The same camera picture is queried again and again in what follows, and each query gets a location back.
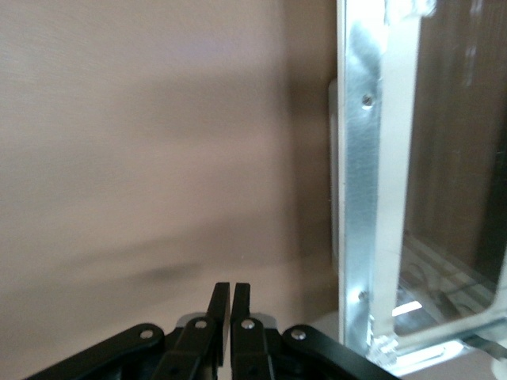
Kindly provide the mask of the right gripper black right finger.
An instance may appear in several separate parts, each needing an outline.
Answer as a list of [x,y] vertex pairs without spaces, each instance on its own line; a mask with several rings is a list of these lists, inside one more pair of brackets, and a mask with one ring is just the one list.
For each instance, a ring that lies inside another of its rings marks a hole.
[[237,283],[231,311],[233,379],[364,379],[396,377],[309,325],[280,333],[250,312],[250,285]]

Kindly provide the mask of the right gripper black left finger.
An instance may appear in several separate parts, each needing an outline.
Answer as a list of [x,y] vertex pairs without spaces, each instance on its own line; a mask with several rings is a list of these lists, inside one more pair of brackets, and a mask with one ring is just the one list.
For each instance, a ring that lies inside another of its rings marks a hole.
[[30,376],[31,379],[216,379],[230,320],[230,284],[217,283],[205,313],[166,334],[135,325]]

